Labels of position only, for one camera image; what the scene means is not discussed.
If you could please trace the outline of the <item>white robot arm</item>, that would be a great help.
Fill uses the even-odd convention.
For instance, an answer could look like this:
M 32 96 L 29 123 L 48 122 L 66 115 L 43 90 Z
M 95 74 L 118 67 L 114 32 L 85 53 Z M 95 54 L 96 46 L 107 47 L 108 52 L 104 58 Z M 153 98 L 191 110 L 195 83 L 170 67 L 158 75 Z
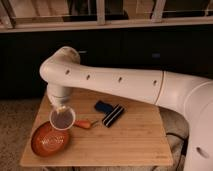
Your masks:
M 73 87 L 142 101 L 173 110 L 189 124 L 183 171 L 213 171 L 213 80 L 161 70 L 84 66 L 64 46 L 40 66 L 53 106 L 68 101 Z

